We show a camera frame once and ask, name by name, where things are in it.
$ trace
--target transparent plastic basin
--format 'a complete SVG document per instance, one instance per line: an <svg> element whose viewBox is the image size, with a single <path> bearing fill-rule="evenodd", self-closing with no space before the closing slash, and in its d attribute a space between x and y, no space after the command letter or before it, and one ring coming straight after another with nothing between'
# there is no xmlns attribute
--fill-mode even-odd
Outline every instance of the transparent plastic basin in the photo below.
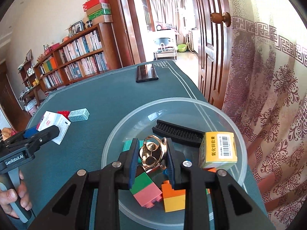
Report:
<svg viewBox="0 0 307 230"><path fill-rule="evenodd" d="M247 169L247 153L243 137L232 120L216 107L190 98L165 98L147 103L125 116L113 129L106 141L101 168L116 161L122 152L124 142L134 137L144 140L152 134L157 119L199 131L229 131L234 133L238 162L228 173L243 184ZM174 143L174 148L184 153L193 164L198 163L198 149ZM163 202L147 209L141 207L129 190L119 191L119 209L132 220L154 229L182 230L184 210L165 213ZM213 219L209 205L209 219Z"/></svg>

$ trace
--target gray handle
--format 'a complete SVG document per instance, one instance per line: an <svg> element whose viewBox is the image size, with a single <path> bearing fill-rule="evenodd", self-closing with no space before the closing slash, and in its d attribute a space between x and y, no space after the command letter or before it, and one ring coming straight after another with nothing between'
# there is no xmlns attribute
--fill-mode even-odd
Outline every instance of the gray handle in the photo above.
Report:
<svg viewBox="0 0 307 230"><path fill-rule="evenodd" d="M2 191L7 191L9 189L15 189L17 190L18 186L20 185L20 179L19 179L19 168L15 168L11 171L9 171L6 174L0 175L0 189ZM17 201L10 203L12 209L16 212L19 219L26 223L28 220L31 219L32 213L31 211L27 211L25 208L23 208L20 205L20 197L17 197Z"/></svg>

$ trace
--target desk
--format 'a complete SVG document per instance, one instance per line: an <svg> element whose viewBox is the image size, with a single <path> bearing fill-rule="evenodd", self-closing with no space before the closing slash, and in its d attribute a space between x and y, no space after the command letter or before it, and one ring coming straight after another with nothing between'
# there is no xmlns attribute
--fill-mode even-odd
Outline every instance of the desk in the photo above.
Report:
<svg viewBox="0 0 307 230"><path fill-rule="evenodd" d="M34 87L32 87L29 91L27 91L21 98L21 100L24 101L25 105L27 105L27 98L30 98L30 97L35 97L36 98L36 101L37 101L37 105L40 106L40 101L39 101L39 97L38 97L38 93L37 91L41 89L41 86L40 84L38 83L37 85L35 85Z"/></svg>
<svg viewBox="0 0 307 230"><path fill-rule="evenodd" d="M136 83L137 65L109 71L50 93L34 114L28 127L38 124L45 111L87 108L90 112L88 120L71 123L61 145L54 142L45 144L35 153L33 161L21 166L36 215L77 170L100 169L109 134L131 111L167 97L193 97L205 101L198 88L173 61L149 63L155 65L159 80ZM244 188L265 212L249 168ZM120 213L120 223L122 230L151 229L137 224L123 213Z"/></svg>

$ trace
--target hand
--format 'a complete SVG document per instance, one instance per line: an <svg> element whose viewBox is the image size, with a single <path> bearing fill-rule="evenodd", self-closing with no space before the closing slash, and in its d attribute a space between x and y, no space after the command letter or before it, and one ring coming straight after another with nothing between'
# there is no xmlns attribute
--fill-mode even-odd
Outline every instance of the hand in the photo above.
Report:
<svg viewBox="0 0 307 230"><path fill-rule="evenodd" d="M19 171L19 177L21 180L24 179L23 174ZM4 212L15 218L19 218L16 212L12 209L10 203L17 200L17 194L19 195L20 205L29 211L32 208L32 203L30 202L29 193L27 193L27 187L24 181L20 182L20 186L17 188L17 192L14 189L9 189L6 192L0 190L0 205Z"/></svg>

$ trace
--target beige curtain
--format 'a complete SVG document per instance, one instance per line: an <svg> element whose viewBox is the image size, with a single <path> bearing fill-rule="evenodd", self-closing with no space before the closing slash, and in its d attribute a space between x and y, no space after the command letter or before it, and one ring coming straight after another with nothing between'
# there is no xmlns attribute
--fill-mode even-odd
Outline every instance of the beige curtain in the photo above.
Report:
<svg viewBox="0 0 307 230"><path fill-rule="evenodd" d="M184 44L184 25L182 13L180 13L180 10L184 8L184 0L152 0L152 3L156 22L174 26L180 34L176 36L177 45Z"/></svg>
<svg viewBox="0 0 307 230"><path fill-rule="evenodd" d="M307 195L307 29L288 0L229 0L223 111L245 139L270 220L286 229Z"/></svg>

